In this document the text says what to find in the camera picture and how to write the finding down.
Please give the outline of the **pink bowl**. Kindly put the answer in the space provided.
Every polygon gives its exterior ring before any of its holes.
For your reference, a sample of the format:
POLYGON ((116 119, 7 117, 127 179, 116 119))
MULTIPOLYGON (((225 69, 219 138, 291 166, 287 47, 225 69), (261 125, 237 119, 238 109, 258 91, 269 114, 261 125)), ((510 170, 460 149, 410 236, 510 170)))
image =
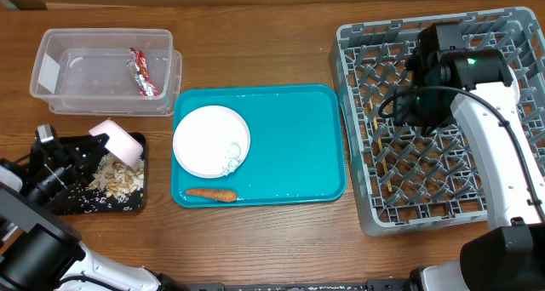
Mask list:
POLYGON ((105 120, 89 130, 92 136, 105 134, 105 148, 127 166, 136 168, 143 146, 112 120, 105 120))

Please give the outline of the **food scraps rice and nuts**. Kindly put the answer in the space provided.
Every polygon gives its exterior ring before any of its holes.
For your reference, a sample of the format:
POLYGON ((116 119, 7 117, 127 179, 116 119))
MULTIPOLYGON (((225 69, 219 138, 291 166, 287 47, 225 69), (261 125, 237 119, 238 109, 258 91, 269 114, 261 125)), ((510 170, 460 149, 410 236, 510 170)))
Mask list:
POLYGON ((138 197, 144 191, 144 164, 139 159, 134 167, 125 164, 113 154, 106 154, 98 164, 93 174, 93 181, 88 190, 97 191, 104 197, 113 197, 118 202, 127 202, 129 197, 137 192, 138 197))

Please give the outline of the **wooden chopstick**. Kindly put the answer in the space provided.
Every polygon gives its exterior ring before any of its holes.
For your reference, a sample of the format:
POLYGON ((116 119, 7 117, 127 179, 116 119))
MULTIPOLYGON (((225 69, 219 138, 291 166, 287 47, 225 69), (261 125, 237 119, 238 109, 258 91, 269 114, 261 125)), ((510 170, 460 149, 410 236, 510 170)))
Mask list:
MULTIPOLYGON (((382 153, 383 151, 383 145, 382 145, 382 137, 379 137, 378 140, 377 140, 377 144, 378 144, 378 147, 379 147, 379 152, 382 153)), ((382 166, 383 166, 383 170, 384 170, 384 175, 383 176, 386 176, 388 174, 388 167, 387 167, 387 161, 386 161, 386 155, 384 155, 382 157, 382 166)), ((390 180, 385 180, 386 181, 386 185, 387 185, 387 190, 388 192, 392 192, 393 189, 392 189, 392 185, 391 185, 391 182, 390 180)))
POLYGON ((378 114, 378 111, 379 111, 379 105, 374 103, 372 99, 369 99, 369 104, 370 104, 370 115, 369 115, 369 119, 371 120, 371 125, 372 125, 372 128, 377 131, 378 129, 378 122, 376 120, 377 118, 377 114, 378 114))

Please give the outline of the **red silver snack wrapper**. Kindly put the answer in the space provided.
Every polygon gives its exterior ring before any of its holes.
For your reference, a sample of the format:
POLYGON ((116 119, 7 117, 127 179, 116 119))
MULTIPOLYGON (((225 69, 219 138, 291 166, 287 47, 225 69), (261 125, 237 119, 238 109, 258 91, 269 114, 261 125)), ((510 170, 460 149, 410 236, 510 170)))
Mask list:
POLYGON ((142 50, 129 48, 130 59, 127 67, 132 78, 140 88, 141 96, 159 96, 159 92, 149 77, 146 56, 142 50))

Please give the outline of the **pink round plate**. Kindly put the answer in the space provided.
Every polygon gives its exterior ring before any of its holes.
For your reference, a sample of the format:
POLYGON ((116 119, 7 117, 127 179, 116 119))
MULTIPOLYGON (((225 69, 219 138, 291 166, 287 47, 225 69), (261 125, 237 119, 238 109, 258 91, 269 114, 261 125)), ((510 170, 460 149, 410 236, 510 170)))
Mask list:
POLYGON ((225 106, 199 107, 178 123, 173 137, 176 161, 191 175, 204 179, 223 177, 227 147, 237 142, 242 165, 250 151, 250 129, 245 120, 225 106))

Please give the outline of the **white tissue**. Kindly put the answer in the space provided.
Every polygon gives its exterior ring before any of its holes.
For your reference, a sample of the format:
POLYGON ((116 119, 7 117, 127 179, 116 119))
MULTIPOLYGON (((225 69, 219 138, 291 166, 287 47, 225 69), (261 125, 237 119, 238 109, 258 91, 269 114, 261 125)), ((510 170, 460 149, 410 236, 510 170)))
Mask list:
POLYGON ((227 147, 224 163, 222 166, 222 174, 227 176, 233 173, 242 162, 242 149, 237 142, 231 143, 227 147))

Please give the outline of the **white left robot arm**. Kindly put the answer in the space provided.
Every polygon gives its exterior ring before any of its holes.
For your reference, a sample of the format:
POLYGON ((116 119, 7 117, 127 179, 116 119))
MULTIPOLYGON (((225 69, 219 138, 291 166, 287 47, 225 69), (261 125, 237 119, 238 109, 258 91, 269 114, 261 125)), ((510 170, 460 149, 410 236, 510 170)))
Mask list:
POLYGON ((62 139, 40 125, 28 155, 1 161, 3 290, 182 290, 164 274, 92 252, 81 235, 48 208, 93 180, 105 152, 133 168, 144 148, 113 121, 89 135, 62 139))

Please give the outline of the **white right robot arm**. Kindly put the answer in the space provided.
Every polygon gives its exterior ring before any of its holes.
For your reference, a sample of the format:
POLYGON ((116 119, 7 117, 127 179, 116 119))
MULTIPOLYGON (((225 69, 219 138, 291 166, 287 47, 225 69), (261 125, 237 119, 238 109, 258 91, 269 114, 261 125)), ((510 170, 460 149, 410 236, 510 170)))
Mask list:
POLYGON ((385 100, 395 124, 429 135, 456 123, 485 193, 489 231, 459 258, 411 275, 418 290, 542 290, 544 179, 517 112, 519 85, 497 49, 471 50, 454 22, 421 31, 411 86, 385 100))

